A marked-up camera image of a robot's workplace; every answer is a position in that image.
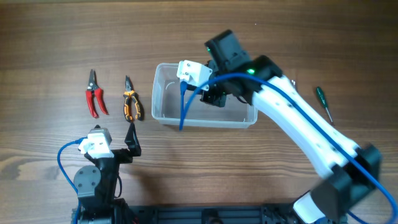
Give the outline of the red handled cutters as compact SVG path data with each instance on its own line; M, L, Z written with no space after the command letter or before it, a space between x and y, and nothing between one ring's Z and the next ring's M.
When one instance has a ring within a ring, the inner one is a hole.
M98 105L102 113L109 115L108 110L106 109L106 105L103 99L103 89L100 88L96 81L96 72L94 69L90 70L90 75L88 79L88 85L85 91L86 102L88 105L88 109L90 115L93 118L98 118L99 115L95 109L94 99L97 99Z

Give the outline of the orange black pliers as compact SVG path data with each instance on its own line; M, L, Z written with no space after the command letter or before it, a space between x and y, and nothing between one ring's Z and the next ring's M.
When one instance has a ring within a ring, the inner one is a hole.
M125 78L125 92L123 94L124 104L123 113L127 122L133 122L135 119L139 121L144 120L144 110L142 103L139 101L138 94L134 91L131 79L126 76Z

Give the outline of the green handled screwdriver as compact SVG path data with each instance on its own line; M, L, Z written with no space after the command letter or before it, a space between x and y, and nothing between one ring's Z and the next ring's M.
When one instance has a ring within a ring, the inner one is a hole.
M323 90L318 86L318 87L316 87L315 92L317 94L318 100L320 101L320 103L322 104L323 108L325 109L325 111L328 115L331 125L334 125L333 118L331 117L328 103L327 103L327 100L326 100Z

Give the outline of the silver socket wrench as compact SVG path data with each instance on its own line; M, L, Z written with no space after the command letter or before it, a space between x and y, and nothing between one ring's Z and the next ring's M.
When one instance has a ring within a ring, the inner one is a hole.
M297 90L297 86L296 86L295 80L291 80L290 82L291 82L293 88L294 88L295 90Z

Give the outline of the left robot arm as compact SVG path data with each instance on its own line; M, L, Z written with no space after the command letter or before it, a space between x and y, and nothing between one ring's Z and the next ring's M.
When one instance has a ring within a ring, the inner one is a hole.
M120 165L141 155L134 123L124 140L126 148L111 149L111 141L108 129L97 125L79 143L78 150L92 165L79 169L73 179L80 202L75 223L139 223L126 201L115 195L116 187L122 186Z

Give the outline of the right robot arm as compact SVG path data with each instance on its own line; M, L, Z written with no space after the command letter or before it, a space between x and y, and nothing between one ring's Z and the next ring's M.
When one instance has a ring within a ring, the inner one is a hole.
M270 117L307 156L322 181L292 205L297 219L340 221L376 189L381 153L362 149L325 121L295 90L283 71L265 55L252 59L231 30L205 43L212 59L214 94L242 97Z

